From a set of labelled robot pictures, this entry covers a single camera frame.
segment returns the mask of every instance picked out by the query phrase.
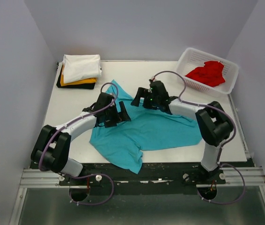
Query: clothing pile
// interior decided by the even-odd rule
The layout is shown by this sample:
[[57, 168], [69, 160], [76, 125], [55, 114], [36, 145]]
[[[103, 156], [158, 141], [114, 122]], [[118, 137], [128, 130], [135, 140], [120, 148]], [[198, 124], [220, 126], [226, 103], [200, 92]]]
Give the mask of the clothing pile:
[[97, 78], [101, 77], [101, 74], [100, 55], [64, 55], [56, 86], [94, 89]]
[[216, 87], [225, 82], [222, 71], [224, 65], [217, 61], [208, 61], [204, 67], [197, 67], [189, 72], [186, 77], [204, 83], [210, 87]]

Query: laundry basket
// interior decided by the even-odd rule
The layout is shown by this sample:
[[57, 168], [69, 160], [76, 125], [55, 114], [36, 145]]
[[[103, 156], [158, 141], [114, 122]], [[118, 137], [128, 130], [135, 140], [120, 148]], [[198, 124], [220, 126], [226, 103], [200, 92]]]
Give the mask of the laundry basket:
[[[188, 77], [185, 77], [190, 71], [197, 67], [203, 67], [206, 61], [219, 61], [224, 65], [222, 74], [225, 82], [216, 87], [210, 87]], [[197, 50], [195, 48], [187, 48], [180, 57], [175, 71], [185, 79], [187, 86], [204, 92], [208, 95], [219, 97], [222, 94], [230, 94], [234, 88], [235, 81], [239, 74], [239, 67], [228, 60], [222, 59], [215, 55]]]

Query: white enclosure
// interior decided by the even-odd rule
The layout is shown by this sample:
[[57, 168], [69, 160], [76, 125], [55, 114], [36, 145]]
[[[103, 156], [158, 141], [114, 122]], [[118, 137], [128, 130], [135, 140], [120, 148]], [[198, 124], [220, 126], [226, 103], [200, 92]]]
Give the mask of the white enclosure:
[[9, 222], [63, 54], [177, 61], [187, 47], [240, 67], [232, 96], [265, 170], [265, 0], [0, 0], [0, 225]]

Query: white table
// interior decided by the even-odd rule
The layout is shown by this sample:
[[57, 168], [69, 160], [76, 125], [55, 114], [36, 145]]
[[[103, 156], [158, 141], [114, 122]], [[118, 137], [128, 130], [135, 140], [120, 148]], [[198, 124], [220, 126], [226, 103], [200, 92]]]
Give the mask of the white table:
[[[138, 87], [149, 87], [149, 79], [162, 70], [173, 70], [176, 61], [105, 61], [101, 62], [102, 77], [98, 79], [94, 90], [59, 89], [54, 84], [44, 125], [56, 126], [77, 116], [83, 108], [94, 103], [100, 93], [101, 86], [113, 79], [132, 97]], [[56, 80], [60, 74], [61, 65], [56, 73]], [[183, 88], [174, 74], [158, 76], [170, 96], [178, 96]], [[214, 98], [201, 92], [187, 88], [183, 99], [193, 102], [210, 103], [220, 102], [223, 109], [233, 118], [233, 112], [228, 96]], [[70, 146], [69, 157], [81, 163], [108, 163], [97, 150], [89, 143], [91, 130], [77, 137]], [[200, 162], [203, 157], [204, 141], [198, 145], [173, 149], [144, 151], [144, 163], [172, 163], [172, 162]], [[229, 144], [225, 145], [222, 162], [246, 161], [246, 156], [239, 132]]]

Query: cyan t-shirt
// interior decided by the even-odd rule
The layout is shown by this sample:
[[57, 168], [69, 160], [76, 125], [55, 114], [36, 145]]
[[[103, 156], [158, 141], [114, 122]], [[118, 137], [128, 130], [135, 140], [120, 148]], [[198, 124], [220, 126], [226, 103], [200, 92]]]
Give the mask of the cyan t-shirt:
[[[198, 144], [202, 137], [195, 120], [178, 115], [169, 115], [159, 110], [131, 106], [133, 98], [119, 84], [116, 99], [123, 101], [131, 122], [122, 122], [116, 127], [95, 127], [90, 143], [112, 164], [138, 174], [142, 166], [142, 151], [161, 150]], [[110, 86], [107, 93], [116, 93]]]

